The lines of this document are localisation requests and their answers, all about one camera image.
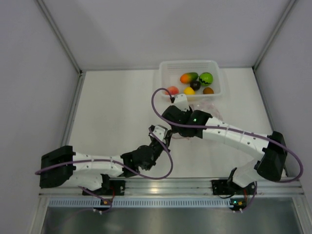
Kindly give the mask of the clear zip top bag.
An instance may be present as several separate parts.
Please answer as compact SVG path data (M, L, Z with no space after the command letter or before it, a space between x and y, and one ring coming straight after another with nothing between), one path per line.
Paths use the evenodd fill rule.
M208 110L212 110L213 111L212 113L204 112L202 109L194 109L186 125L205 126L208 120L213 117L223 121L223 118L220 115L220 113L217 111L217 109L215 109L213 105L209 104L209 106L211 108L208 108ZM194 131L194 137L203 139L203 129L200 129L200 128L191 128L191 129L193 129Z

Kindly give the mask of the yellow fake pepper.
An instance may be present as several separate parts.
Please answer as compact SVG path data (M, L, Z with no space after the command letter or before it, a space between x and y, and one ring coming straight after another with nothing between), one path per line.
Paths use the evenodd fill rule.
M195 95L195 90L191 87L186 87L183 93L186 95Z

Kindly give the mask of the brown fake kiwi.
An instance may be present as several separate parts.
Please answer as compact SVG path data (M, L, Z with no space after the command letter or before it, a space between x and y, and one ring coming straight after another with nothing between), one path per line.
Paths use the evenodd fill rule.
M203 89L203 94L204 95L212 95L212 94L214 94L214 90L210 87L206 87Z

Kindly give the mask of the dark purple fake plum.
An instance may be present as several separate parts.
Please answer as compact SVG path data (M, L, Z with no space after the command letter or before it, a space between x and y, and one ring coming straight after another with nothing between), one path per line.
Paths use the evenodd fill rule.
M198 80L193 80L190 82L190 87L194 90L194 91L198 91L201 87L201 83Z

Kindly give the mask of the orange peach fake fruit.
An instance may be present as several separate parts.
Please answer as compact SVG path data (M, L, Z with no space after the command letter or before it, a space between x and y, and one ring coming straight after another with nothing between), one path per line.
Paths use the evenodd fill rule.
M166 95L176 95L176 94L179 94L180 91L179 89L176 87L176 86L170 86L170 87L167 87L166 88L166 91L165 91L165 94Z

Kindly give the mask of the green fake apple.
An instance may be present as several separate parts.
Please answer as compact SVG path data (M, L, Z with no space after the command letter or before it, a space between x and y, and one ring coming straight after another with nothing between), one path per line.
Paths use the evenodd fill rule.
M214 81L214 77L211 73L205 72L199 76L199 82L201 86L210 86Z

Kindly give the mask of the orange green fake mango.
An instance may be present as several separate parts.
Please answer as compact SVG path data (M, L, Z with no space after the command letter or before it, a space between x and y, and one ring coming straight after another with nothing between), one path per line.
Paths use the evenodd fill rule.
M180 82L183 84L189 84L193 80L197 80L198 78L198 73L196 72L190 72L190 73L185 73L180 77Z

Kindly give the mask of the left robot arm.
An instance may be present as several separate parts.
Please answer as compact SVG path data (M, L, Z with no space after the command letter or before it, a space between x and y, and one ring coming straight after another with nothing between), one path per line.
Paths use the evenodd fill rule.
M154 167L163 152L170 151L172 131L161 125L152 125L149 130L149 145L118 156L82 154L69 145L43 155L36 173L40 188L83 187L100 195L108 193L111 178L138 176L140 170Z

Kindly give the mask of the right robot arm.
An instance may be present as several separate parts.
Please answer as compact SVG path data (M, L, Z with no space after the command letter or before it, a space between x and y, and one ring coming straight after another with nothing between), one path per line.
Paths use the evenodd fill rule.
M273 182L281 180L287 157L281 133L255 137L227 125L207 112L180 110L174 105L169 106L161 116L175 133L183 137L217 141L253 158L245 165L232 169L227 182L232 193L240 193L249 184L262 178Z

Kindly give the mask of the white plastic basket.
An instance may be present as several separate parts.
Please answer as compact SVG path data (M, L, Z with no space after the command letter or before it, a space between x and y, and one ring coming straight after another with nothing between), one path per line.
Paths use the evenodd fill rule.
M161 86L168 94L186 94L189 101L216 98L224 93L224 81L213 60L164 61L159 66Z

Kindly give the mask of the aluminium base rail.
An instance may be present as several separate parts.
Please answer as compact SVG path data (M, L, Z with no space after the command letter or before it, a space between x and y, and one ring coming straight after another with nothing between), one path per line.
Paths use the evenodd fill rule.
M214 178L168 178L148 180L129 178L125 180L124 196L213 196ZM267 180L257 182L257 195L262 197L303 196L299 181L275 183Z

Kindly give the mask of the aluminium frame rail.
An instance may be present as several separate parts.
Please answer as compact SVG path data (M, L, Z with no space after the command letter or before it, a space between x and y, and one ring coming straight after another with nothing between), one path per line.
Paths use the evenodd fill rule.
M47 20L53 34L57 38L58 42L60 43L63 51L65 52L66 56L68 57L70 63L74 67L75 71L81 75L82 69L80 68L77 60L75 59L72 51L69 48L68 43L66 42L64 36L62 35L58 25L56 24L50 10L48 9L46 3L43 0L35 0L35 3L38 5L39 10L43 14L43 17Z

